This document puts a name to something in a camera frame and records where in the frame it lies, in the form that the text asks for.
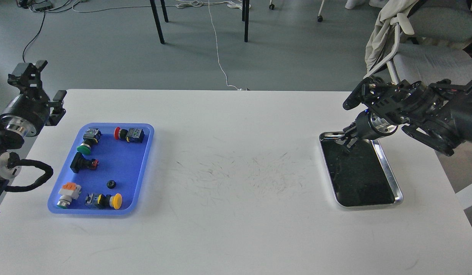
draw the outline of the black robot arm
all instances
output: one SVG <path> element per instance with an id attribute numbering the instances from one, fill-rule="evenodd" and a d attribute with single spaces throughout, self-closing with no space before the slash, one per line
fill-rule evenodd
<path id="1" fill-rule="evenodd" d="M 467 85 L 451 85 L 444 79 L 426 87 L 421 81 L 393 85 L 367 77 L 343 108 L 350 110 L 360 103 L 368 109 L 336 140 L 350 150 L 357 140 L 390 136 L 401 124 L 407 135 L 445 155 L 452 155 L 462 142 L 472 142 L 472 80 Z"/>
<path id="2" fill-rule="evenodd" d="M 42 128 L 55 126 L 66 111 L 63 99 L 66 91 L 58 91 L 52 101 L 42 88 L 41 71 L 47 61 L 19 63 L 9 74 L 8 83 L 20 90 L 0 115 L 0 196 L 4 191 L 26 192 L 39 187 L 53 175 L 53 169 L 37 160 L 21 160 L 11 149 L 19 149 L 27 136 L 37 136 Z M 8 186 L 9 181 L 19 174 L 22 166 L 33 166 L 44 171 L 29 186 Z"/>

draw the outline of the white table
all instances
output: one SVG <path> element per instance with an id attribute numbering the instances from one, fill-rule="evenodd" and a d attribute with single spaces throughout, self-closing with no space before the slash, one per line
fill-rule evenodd
<path id="1" fill-rule="evenodd" d="M 28 158 L 55 175 L 0 206 L 5 274 L 472 274 L 472 228 L 433 150 L 382 139 L 404 202 L 336 205 L 318 135 L 340 130 L 344 92 L 68 91 L 67 114 Z M 80 127 L 156 129 L 140 199 L 122 217 L 51 214 Z M 15 184 L 41 174 L 25 168 Z"/>

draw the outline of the gray office chair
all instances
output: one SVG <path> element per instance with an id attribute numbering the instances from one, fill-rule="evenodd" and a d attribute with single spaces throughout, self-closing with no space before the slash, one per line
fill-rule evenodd
<path id="1" fill-rule="evenodd" d="M 394 26 L 394 45 L 365 77 L 386 64 L 395 83 L 405 79 L 428 85 L 448 78 L 452 84 L 465 85 L 472 80 L 472 58 L 463 50 L 399 42 L 401 30 L 407 35 L 450 42 L 472 40 L 472 12 L 464 0 L 430 0 L 409 18 L 400 13 L 390 24 Z"/>

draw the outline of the metal tray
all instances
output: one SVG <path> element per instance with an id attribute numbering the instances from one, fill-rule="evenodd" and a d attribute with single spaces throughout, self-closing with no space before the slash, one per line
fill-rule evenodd
<path id="1" fill-rule="evenodd" d="M 379 141 L 360 141 L 345 155 L 340 145 L 334 145 L 334 139 L 342 134 L 324 132 L 319 136 L 336 202 L 348 209 L 400 204 L 402 192 Z M 340 155 L 346 161 L 338 160 Z"/>

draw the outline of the black cable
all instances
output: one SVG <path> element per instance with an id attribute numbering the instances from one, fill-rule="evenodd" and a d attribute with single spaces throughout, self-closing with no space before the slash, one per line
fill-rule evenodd
<path id="1" fill-rule="evenodd" d="M 39 36 L 39 33 L 41 33 L 42 25 L 44 25 L 44 18 L 46 18 L 46 12 L 44 12 L 44 15 L 42 16 L 41 27 L 39 28 L 39 31 L 36 33 L 36 36 L 34 36 L 34 38 L 33 38 L 32 40 L 30 40 L 29 43 L 27 43 L 27 45 L 25 46 L 25 48 L 24 48 L 24 50 L 23 50 L 23 62 L 24 62 L 24 63 L 25 63 L 25 58 L 24 58 L 25 50 L 26 50 L 27 47 Z"/>
<path id="2" fill-rule="evenodd" d="M 53 168 L 44 162 L 39 160 L 20 160 L 16 163 L 17 166 L 23 167 L 36 167 L 44 171 L 44 174 L 37 178 L 34 183 L 29 186 L 6 186 L 4 191 L 6 192 L 27 192 L 42 186 L 43 183 L 48 181 L 53 176 Z"/>

